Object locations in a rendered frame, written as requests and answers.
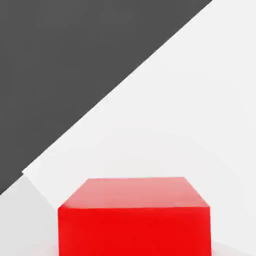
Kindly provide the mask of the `small red cube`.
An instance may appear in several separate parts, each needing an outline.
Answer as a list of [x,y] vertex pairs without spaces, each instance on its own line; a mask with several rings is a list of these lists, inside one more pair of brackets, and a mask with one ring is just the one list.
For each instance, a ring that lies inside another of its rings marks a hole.
[[57,220],[59,256],[212,256],[210,206],[183,177],[88,179]]

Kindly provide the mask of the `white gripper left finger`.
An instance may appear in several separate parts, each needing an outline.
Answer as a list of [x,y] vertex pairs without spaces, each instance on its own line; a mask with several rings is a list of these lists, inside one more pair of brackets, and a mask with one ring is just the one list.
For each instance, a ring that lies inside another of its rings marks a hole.
[[59,256],[59,248],[58,245],[51,245],[48,249],[48,256]]

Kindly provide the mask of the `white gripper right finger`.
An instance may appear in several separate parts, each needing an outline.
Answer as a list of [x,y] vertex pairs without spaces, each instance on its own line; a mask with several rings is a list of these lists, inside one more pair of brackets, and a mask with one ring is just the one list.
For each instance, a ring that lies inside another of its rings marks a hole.
[[211,250],[212,256],[256,256],[255,253],[247,253],[214,240],[211,242]]

